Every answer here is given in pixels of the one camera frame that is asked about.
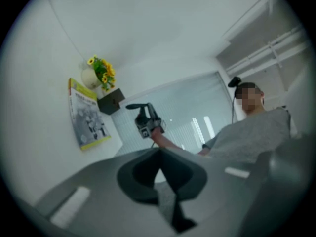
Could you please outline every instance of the white wall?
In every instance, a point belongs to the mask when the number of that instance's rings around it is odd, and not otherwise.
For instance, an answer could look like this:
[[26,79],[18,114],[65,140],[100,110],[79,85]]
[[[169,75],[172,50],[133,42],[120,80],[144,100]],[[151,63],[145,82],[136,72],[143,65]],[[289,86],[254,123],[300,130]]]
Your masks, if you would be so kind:
[[97,54],[121,69],[153,58],[212,56],[258,0],[50,1],[85,59]]
[[80,81],[81,56],[48,3],[33,0],[16,21],[0,60],[0,147],[11,191],[30,204],[92,162],[122,146],[110,116],[112,138],[82,152],[73,131],[68,78]]
[[309,134],[316,127],[315,76],[315,60],[311,59],[289,87],[284,99],[297,130],[301,133]]
[[117,70],[116,86],[130,98],[168,83],[215,72],[218,66],[215,59],[204,57],[152,60]]

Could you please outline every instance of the person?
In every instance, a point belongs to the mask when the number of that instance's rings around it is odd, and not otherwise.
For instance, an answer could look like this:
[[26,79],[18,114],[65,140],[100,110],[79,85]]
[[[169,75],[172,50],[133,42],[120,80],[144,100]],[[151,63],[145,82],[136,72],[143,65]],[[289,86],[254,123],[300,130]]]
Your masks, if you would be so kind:
[[104,123],[102,121],[102,117],[100,115],[97,115],[96,112],[93,115],[94,115],[94,118],[95,118],[95,129],[97,131],[101,131],[101,133],[102,133],[101,136],[106,137],[106,134],[105,134],[104,129],[103,129]]
[[[274,150],[297,135],[287,110],[265,110],[264,93],[256,84],[240,84],[235,90],[235,98],[246,118],[225,126],[202,146],[199,155],[254,163],[260,153]],[[154,129],[151,138],[159,147],[179,148],[162,135],[160,128]]]
[[89,110],[86,110],[85,115],[86,115],[85,120],[86,120],[86,123],[89,127],[89,130],[93,134],[93,138],[96,140],[98,138],[98,135],[97,135],[96,130],[95,130],[95,118],[90,113]]

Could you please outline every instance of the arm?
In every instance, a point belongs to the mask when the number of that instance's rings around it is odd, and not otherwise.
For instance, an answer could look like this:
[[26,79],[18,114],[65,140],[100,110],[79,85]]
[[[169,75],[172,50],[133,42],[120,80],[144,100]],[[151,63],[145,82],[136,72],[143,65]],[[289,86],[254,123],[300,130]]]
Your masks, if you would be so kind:
[[[164,137],[160,131],[160,128],[155,128],[152,132],[152,140],[161,148],[177,148],[181,149],[171,141],[169,141],[166,137]],[[203,148],[198,154],[205,156],[209,153],[209,148]]]

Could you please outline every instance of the white window blind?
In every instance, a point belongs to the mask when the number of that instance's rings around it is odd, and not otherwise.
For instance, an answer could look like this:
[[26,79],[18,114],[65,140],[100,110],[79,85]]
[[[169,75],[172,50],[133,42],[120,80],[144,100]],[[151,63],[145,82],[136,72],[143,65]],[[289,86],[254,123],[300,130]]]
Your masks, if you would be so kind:
[[128,104],[152,103],[157,114],[166,122],[165,137],[193,154],[229,124],[232,106],[218,73],[176,82],[130,101],[112,114],[113,122],[123,142],[117,156],[149,148],[153,141],[142,139],[134,119],[139,109],[127,110]]

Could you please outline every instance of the window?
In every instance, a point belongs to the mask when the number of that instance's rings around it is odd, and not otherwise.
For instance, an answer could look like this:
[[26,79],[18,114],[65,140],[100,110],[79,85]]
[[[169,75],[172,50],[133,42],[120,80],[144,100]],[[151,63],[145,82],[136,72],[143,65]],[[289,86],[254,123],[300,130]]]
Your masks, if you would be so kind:
[[166,122],[165,136],[180,148],[193,154],[202,144],[231,122],[232,106],[218,73],[176,82],[136,99],[125,101],[112,114],[123,142],[117,156],[149,148],[153,141],[142,139],[134,119],[139,109],[127,110],[128,104],[152,103]]

